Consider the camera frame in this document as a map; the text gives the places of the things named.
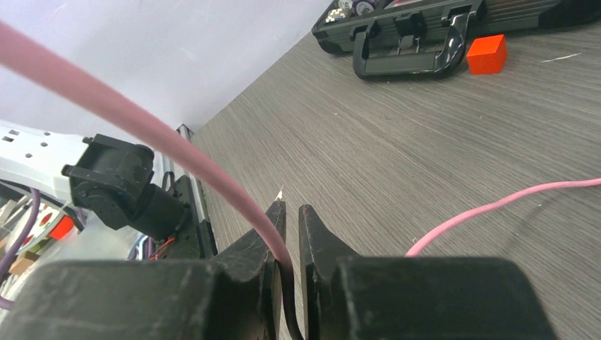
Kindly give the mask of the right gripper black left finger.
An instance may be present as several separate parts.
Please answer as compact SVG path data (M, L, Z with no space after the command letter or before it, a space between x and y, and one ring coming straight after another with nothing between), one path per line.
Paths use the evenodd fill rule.
M53 261L32 272L2 339L277 339L277 265L250 230L208 260Z

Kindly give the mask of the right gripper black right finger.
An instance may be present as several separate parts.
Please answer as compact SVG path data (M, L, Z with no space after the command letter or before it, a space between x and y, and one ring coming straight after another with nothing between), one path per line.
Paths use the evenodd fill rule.
M309 339L555 339L532 284L494 257L368 257L298 211Z

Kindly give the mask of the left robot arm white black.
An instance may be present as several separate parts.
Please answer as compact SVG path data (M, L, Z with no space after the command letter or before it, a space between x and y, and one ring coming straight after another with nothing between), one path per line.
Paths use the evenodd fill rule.
M64 135L1 122L1 179L90 210L113 230L155 240L186 221L185 204L152 183L155 153L105 135Z

